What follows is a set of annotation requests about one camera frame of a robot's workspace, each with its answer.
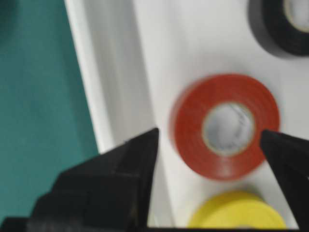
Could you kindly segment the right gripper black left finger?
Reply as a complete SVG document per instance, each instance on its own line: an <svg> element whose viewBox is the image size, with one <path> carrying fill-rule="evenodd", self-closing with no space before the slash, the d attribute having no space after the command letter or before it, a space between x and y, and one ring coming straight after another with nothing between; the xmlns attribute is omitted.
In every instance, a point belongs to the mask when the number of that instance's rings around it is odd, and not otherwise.
<svg viewBox="0 0 309 232"><path fill-rule="evenodd" d="M147 226L159 130L63 171L41 196L29 232L134 232Z"/></svg>

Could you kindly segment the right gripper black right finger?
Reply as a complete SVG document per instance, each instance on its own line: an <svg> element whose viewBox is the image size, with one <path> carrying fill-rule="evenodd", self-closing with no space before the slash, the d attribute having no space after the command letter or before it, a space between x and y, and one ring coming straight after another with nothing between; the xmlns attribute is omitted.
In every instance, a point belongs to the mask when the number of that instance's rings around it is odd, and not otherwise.
<svg viewBox="0 0 309 232"><path fill-rule="evenodd" d="M309 227L309 142L281 132L261 132L260 148L300 229Z"/></svg>

